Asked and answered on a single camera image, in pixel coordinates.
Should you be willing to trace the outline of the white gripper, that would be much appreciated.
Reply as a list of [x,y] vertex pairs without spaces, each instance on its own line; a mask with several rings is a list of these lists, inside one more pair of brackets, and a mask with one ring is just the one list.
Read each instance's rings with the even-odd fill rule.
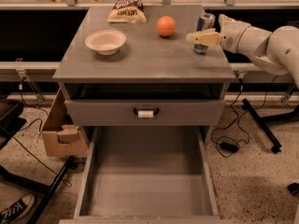
[[191,44],[215,47],[221,44],[224,50],[237,53],[238,43],[250,24],[244,21],[236,21],[224,14],[219,16],[221,34],[215,28],[205,29],[200,32],[189,33],[186,40]]

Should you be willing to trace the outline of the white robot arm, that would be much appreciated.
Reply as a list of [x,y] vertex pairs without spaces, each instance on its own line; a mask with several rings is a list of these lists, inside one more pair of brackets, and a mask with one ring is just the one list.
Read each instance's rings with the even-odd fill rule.
[[290,74],[299,88],[298,28],[287,25],[270,32],[224,14],[219,16],[219,24],[219,33],[215,28],[208,28],[187,34],[186,40],[207,47],[220,45],[231,53],[245,55],[255,66],[272,75]]

